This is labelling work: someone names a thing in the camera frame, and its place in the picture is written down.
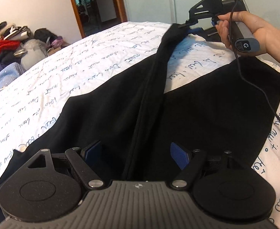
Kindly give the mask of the person's right hand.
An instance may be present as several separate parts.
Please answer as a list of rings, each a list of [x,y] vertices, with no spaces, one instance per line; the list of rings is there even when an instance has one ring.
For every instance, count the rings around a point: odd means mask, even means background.
[[[264,19],[247,11],[227,13],[218,16],[220,22],[216,29],[226,48],[232,49],[229,38],[229,19],[235,22],[243,22],[252,32],[260,44],[258,52],[249,53],[250,56],[269,54],[280,63],[280,30],[269,24]]]

